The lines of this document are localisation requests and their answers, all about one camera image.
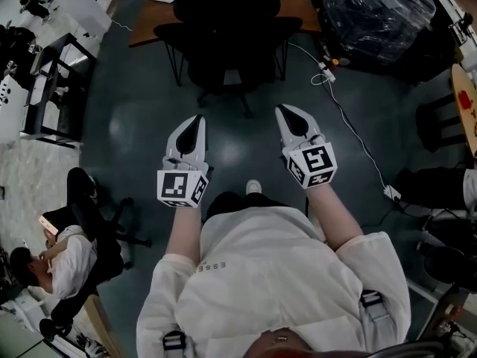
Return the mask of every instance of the phone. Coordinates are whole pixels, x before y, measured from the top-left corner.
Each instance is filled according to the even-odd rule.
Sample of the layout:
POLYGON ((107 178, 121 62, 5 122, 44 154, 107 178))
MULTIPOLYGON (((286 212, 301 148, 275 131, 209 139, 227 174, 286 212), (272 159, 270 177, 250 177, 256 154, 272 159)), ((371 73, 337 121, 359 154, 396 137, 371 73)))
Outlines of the phone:
POLYGON ((56 228, 52 223, 50 223, 43 215, 40 216, 38 219, 40 224, 45 227, 49 232, 51 232, 54 236, 58 233, 58 228, 56 228))

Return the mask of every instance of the floor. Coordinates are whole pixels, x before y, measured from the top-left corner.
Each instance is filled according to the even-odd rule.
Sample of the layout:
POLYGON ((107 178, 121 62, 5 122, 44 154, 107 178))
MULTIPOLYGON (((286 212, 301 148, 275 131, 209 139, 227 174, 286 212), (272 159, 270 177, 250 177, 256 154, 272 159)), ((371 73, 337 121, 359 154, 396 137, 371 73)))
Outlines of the floor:
MULTIPOLYGON (((114 16, 132 26, 143 0, 124 0, 114 16)), ((161 168, 168 135, 185 119, 205 115, 209 130, 207 161, 215 167, 202 205, 225 190, 243 193, 245 183, 260 180, 272 199, 304 209, 303 191, 281 161, 279 130, 274 117, 278 104, 293 104, 318 121, 333 144, 338 173, 333 187, 360 224, 375 224, 391 208, 382 194, 379 176, 364 155, 359 141, 341 120, 338 108, 323 87, 313 87, 318 72, 314 62, 299 49, 290 48, 285 82, 264 85, 247 95, 253 119, 245 119, 236 97, 210 97, 199 109, 200 90, 183 76, 183 86, 174 82, 164 45, 128 48, 130 32, 111 27, 104 36, 98 65, 89 92, 80 165, 107 188, 110 203, 130 196, 133 210, 124 225, 137 237, 149 237, 151 249, 133 249, 134 268, 100 286, 101 299, 127 357, 135 357, 135 326, 151 284, 155 264, 164 254, 174 211, 156 199, 156 171, 161 168)), ((292 41, 315 54, 311 39, 296 35, 292 41)), ((403 167, 453 167, 464 159, 464 146, 426 151, 417 137, 414 113, 418 104, 450 93, 449 75, 413 87, 386 75, 371 75, 340 68, 335 72, 335 97, 346 110, 391 183, 403 167)), ((454 107, 447 108, 452 115, 454 107)), ((391 213, 379 227, 391 236, 406 274, 435 286, 421 269, 414 250, 420 233, 417 220, 391 213)))

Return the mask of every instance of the plastic wrap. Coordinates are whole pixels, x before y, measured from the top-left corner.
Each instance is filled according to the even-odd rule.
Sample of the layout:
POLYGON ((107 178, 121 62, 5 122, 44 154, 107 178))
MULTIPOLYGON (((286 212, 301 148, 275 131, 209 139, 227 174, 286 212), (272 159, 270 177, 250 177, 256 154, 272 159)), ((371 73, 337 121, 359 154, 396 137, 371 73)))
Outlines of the plastic wrap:
POLYGON ((323 0, 326 16, 351 56, 390 65, 435 14, 432 0, 323 0))

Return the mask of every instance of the box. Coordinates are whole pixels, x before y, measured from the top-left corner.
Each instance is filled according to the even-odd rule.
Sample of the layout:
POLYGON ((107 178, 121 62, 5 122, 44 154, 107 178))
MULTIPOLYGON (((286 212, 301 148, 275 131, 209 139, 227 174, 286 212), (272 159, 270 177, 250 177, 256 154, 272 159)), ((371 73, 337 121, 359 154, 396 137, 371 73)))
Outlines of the box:
POLYGON ((209 181, 202 171, 159 170, 157 199, 170 207, 199 207, 209 181))
POLYGON ((304 189, 329 183, 338 168, 331 143, 293 150, 285 157, 287 169, 304 189))

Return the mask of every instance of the dark hair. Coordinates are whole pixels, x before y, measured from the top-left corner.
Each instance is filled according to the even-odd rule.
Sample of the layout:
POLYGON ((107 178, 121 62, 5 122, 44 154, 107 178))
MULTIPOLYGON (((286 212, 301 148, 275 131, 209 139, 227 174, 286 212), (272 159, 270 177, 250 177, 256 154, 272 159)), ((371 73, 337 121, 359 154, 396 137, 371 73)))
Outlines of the dark hair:
POLYGON ((13 276, 19 283, 25 286, 38 286, 37 276, 33 274, 28 268, 28 264, 31 263, 33 258, 28 248, 16 248, 10 254, 10 267, 12 269, 13 276))

